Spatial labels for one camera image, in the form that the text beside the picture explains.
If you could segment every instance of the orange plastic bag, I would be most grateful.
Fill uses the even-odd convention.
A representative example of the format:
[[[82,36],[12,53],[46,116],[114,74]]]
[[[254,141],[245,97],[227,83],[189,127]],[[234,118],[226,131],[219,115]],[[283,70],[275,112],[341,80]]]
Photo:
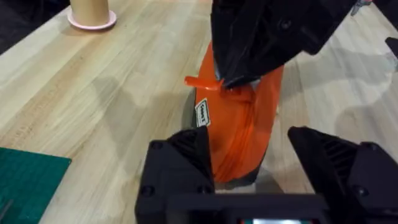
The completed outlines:
[[[209,45],[198,78],[197,125],[208,126],[211,164],[216,182],[240,179],[258,168],[267,149],[279,102],[283,67],[263,76],[254,90],[248,84],[225,90],[215,78]]]

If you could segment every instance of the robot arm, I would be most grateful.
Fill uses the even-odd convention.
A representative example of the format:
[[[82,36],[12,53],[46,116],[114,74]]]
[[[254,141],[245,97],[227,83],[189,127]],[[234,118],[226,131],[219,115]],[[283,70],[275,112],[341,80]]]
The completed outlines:
[[[309,128],[291,128],[289,138],[315,195],[215,194],[204,126],[152,141],[137,223],[398,223],[398,165],[377,144]]]
[[[244,85],[301,51],[316,54],[356,0],[214,0],[211,31],[217,79]]]

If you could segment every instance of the wooden tabletop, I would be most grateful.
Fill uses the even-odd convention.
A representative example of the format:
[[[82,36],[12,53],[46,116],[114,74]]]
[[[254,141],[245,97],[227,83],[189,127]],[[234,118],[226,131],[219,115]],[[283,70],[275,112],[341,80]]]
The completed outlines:
[[[182,127],[209,44],[210,0],[110,0],[107,32],[69,26],[66,11],[0,56],[0,146],[73,159],[41,223],[134,223],[147,145]],[[279,114],[259,176],[311,192],[287,139],[307,125],[376,141],[398,159],[398,37],[375,6],[347,17],[315,57],[285,67]]]

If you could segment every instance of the white label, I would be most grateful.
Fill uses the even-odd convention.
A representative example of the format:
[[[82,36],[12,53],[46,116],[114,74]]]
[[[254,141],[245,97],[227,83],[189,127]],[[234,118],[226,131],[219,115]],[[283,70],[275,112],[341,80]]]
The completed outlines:
[[[195,106],[195,111],[197,112],[197,126],[209,126],[210,116],[207,98],[204,98]]]

